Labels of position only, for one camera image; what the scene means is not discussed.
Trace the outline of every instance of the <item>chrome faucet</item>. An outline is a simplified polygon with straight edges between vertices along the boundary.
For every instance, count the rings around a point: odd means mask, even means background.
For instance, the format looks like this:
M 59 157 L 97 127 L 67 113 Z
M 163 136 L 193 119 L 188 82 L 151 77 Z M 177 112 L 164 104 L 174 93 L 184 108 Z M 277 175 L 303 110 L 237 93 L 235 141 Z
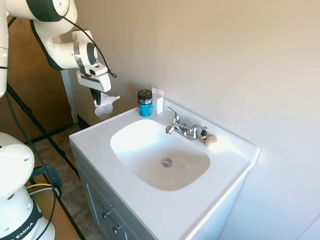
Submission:
M 165 132 L 167 134 L 172 134 L 173 131 L 176 131 L 178 134 L 187 139 L 197 140 L 199 138 L 198 128 L 200 128 L 203 132 L 205 132 L 205 135 L 207 135 L 207 127 L 196 124 L 193 126 L 188 126 L 185 122 L 181 123 L 181 119 L 176 111 L 172 110 L 170 107 L 167 107 L 166 109 L 174 113 L 173 124 L 170 124 L 165 128 Z

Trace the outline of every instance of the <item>tile floor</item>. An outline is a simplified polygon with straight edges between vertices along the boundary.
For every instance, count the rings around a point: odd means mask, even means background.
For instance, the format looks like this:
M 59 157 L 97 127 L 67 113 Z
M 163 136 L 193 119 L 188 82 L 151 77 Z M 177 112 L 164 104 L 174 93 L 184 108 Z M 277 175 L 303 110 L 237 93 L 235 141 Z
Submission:
M 80 131 L 81 129 L 74 125 L 69 129 L 52 136 L 56 144 L 66 153 L 67 158 L 74 165 L 75 159 L 69 144 L 69 135 Z M 62 182 L 61 200 L 73 217 L 75 223 L 83 233 L 86 240 L 107 240 L 100 230 L 97 228 L 90 213 L 85 192 L 83 191 L 81 182 L 74 171 L 57 153 L 47 139 L 35 143 L 39 149 L 44 162 L 47 165 L 55 167 Z M 36 156 L 36 165 L 41 165 Z

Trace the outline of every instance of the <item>robotic arm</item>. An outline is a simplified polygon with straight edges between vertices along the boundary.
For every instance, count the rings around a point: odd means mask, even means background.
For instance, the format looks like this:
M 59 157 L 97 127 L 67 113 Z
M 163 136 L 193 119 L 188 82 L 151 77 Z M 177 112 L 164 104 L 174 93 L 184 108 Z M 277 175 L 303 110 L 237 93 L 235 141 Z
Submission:
M 70 31 L 78 18 L 74 0 L 1 0 L 0 2 L 0 98 L 7 88 L 8 27 L 7 16 L 30 19 L 32 32 L 47 61 L 56 70 L 80 68 L 77 79 L 89 87 L 96 105 L 101 92 L 111 89 L 109 69 L 98 62 L 98 52 L 91 40 L 80 30 L 72 32 L 74 42 L 57 43 L 54 37 Z M 89 30 L 85 31 L 91 38 Z
M 70 31 L 77 20 L 74 0 L 0 0 L 0 98 L 7 88 L 8 15 L 30 20 L 32 32 L 51 67 L 59 71 L 79 68 L 78 82 L 90 88 L 96 110 L 103 107 L 102 99 L 108 102 L 106 99 L 109 98 L 109 102 L 113 102 L 119 98 L 102 93 L 111 89 L 110 71 L 98 62 L 90 31 L 85 30 L 90 38 L 76 30 L 72 32 L 74 42 L 55 42 L 54 37 Z M 25 188 L 33 167 L 32 151 L 15 138 L 0 133 L 0 182 L 5 183 L 0 184 L 1 240 L 55 238 L 54 226 L 43 217 Z M 14 177 L 8 178 L 13 172 L 16 173 Z

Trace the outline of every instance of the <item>blue container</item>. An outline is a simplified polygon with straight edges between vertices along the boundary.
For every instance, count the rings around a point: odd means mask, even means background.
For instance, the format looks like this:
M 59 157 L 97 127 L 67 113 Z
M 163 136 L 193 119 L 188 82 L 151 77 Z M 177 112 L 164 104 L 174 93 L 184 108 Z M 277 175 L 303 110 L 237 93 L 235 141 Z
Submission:
M 139 106 L 140 116 L 149 117 L 151 115 L 152 91 L 150 90 L 138 91 L 138 106 Z

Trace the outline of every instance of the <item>black cable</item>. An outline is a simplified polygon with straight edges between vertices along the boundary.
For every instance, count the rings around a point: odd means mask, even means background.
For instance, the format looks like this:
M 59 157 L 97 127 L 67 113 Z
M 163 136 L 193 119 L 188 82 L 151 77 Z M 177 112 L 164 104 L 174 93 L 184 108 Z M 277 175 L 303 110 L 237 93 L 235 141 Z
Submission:
M 8 28 L 10 27 L 10 25 L 11 25 L 15 20 L 16 20 L 16 17 L 13 17 L 13 18 L 9 21 L 9 23 L 8 23 Z M 31 140 L 29 139 L 26 131 L 25 131 L 24 128 L 20 125 L 20 123 L 19 123 L 19 121 L 18 121 L 18 118 L 17 118 L 17 116 L 16 116 L 16 113 L 15 113 L 15 110 L 14 110 L 12 104 L 11 104 L 11 101 L 10 101 L 8 92 L 5 93 L 5 98 L 6 98 L 6 101 L 7 101 L 8 105 L 9 105 L 9 109 L 10 109 L 10 111 L 11 111 L 11 114 L 12 114 L 12 116 L 13 116 L 13 118 L 14 118 L 14 121 L 15 121 L 16 125 L 17 125 L 18 128 L 21 130 L 23 136 L 26 138 L 26 140 L 28 141 L 28 143 L 29 143 L 29 144 L 34 148 L 34 150 L 36 151 L 36 154 L 38 155 L 41 164 L 44 166 L 44 169 L 45 169 L 46 173 L 48 174 L 49 181 L 50 181 L 50 184 L 51 184 L 51 186 L 52 186 L 53 205 L 52 205 L 51 215 L 50 215 L 50 218 L 49 218 L 49 220 L 48 220 L 48 223 L 46 224 L 46 226 L 45 226 L 45 228 L 43 229 L 42 233 L 36 238 L 36 240 L 39 240 L 39 239 L 42 237 L 42 235 L 46 232 L 46 230 L 48 229 L 48 227 L 49 227 L 49 225 L 50 225 L 50 223 L 51 223 L 51 221 L 52 221 L 52 218 L 53 218 L 53 216 L 54 216 L 54 212 L 55 212 L 55 208 L 56 208 L 56 191 L 55 191 L 55 186 L 54 186 L 54 184 L 53 184 L 53 180 L 52 180 L 52 177 L 51 177 L 51 175 L 50 175 L 50 172 L 49 172 L 49 170 L 48 170 L 48 168 L 47 168 L 47 165 L 45 164 L 43 158 L 41 157 L 39 150 L 36 148 L 35 145 L 33 145 L 33 143 L 31 142 Z
M 14 23 L 14 21 L 16 20 L 17 18 L 14 16 L 13 18 L 11 18 L 11 20 L 8 22 L 8 28 L 11 26 L 11 24 Z
M 108 73 L 109 73 L 112 77 L 116 78 L 117 75 L 116 75 L 115 73 L 111 72 L 110 68 L 108 67 L 108 64 L 107 64 L 107 61 L 106 61 L 106 59 L 105 59 L 105 56 L 104 56 L 103 53 L 101 52 L 101 50 L 100 50 L 100 48 L 98 47 L 98 45 L 96 44 L 96 42 L 92 39 L 92 37 L 90 37 L 89 34 L 86 33 L 86 31 L 85 31 L 82 27 L 80 27 L 80 26 L 77 25 L 76 23 L 70 21 L 70 20 L 69 20 L 68 18 L 66 18 L 65 16 L 63 16 L 63 19 L 66 20 L 67 22 L 71 23 L 71 24 L 74 25 L 75 27 L 77 27 L 79 30 L 81 30 L 81 31 L 90 39 L 90 41 L 93 43 L 93 45 L 96 47 L 96 49 L 97 49 L 98 52 L 100 53 L 100 55 L 101 55 L 101 57 L 102 57 L 102 59 L 103 59 L 104 65 L 105 65 L 106 68 L 108 69 Z

